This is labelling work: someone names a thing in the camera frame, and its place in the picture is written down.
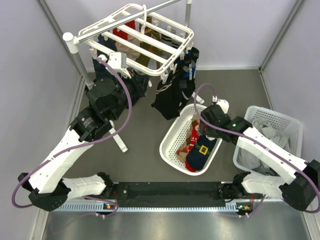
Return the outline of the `black sock with logo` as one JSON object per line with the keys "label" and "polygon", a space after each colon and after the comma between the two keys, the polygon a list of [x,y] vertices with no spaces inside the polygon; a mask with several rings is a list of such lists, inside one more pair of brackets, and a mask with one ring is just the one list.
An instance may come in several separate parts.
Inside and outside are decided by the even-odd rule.
{"label": "black sock with logo", "polygon": [[152,108],[158,110],[166,120],[171,120],[180,116],[195,90],[195,78],[193,73],[178,72],[170,73],[167,81],[160,81],[155,92],[155,100],[151,104]]}

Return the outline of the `white clip sock hanger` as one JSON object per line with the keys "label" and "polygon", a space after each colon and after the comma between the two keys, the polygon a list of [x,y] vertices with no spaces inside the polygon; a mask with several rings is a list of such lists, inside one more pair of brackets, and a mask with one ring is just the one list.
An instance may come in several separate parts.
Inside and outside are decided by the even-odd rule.
{"label": "white clip sock hanger", "polygon": [[[146,8],[145,5],[130,3],[108,17],[80,30],[79,35],[72,36],[70,40],[67,40],[67,34],[64,33],[63,39],[67,43],[69,51],[72,54],[77,53],[79,51],[77,45],[84,42],[93,50],[99,50],[107,55],[111,55],[111,49],[93,40],[93,38],[98,35],[110,38],[160,63],[160,68],[151,69],[129,58],[124,61],[126,66],[134,68],[148,76],[160,76],[162,82],[165,83],[168,79],[169,72],[174,72],[177,68],[174,61],[177,58],[182,59],[193,47],[192,39],[194,37],[194,32],[189,27],[156,13],[157,10],[168,7],[174,3],[176,3],[175,0],[169,0],[151,8]],[[179,42],[179,47],[174,48],[146,35],[146,28]],[[113,29],[119,29],[139,40],[141,43],[149,44],[152,47],[169,53],[170,56],[165,59],[143,49],[109,31]]]}

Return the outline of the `navy santa belt sock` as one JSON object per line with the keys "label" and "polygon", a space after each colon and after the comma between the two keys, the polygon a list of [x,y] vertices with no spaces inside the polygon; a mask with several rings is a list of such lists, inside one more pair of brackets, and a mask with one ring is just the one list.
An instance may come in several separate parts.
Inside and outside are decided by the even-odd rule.
{"label": "navy santa belt sock", "polygon": [[202,170],[216,143],[217,139],[209,140],[205,136],[200,136],[186,156],[186,169],[190,172]]}

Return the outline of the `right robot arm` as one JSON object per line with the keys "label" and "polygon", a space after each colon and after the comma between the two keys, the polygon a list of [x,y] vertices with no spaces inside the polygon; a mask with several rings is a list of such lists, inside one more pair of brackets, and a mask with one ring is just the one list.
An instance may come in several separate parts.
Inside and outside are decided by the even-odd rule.
{"label": "right robot arm", "polygon": [[246,172],[233,185],[239,198],[250,193],[281,198],[295,210],[316,214],[320,209],[309,210],[314,200],[320,198],[320,163],[306,161],[284,150],[267,139],[241,116],[232,119],[215,103],[197,115],[200,118],[200,134],[222,139],[244,149],[267,164],[276,176],[256,171]]}

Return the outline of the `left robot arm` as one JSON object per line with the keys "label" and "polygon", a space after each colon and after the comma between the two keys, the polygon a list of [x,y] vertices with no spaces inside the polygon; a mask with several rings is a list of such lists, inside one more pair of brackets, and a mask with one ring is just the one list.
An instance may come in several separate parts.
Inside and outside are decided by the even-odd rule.
{"label": "left robot arm", "polygon": [[50,212],[68,200],[92,196],[107,199],[113,194],[114,183],[104,172],[79,178],[65,178],[64,174],[84,152],[101,143],[107,133],[115,138],[112,122],[125,109],[131,111],[133,105],[145,96],[149,76],[135,70],[130,70],[129,75],[121,81],[118,81],[120,75],[109,73],[97,78],[86,93],[89,105],[78,113],[40,168],[18,176],[20,185],[29,191],[32,206]]}

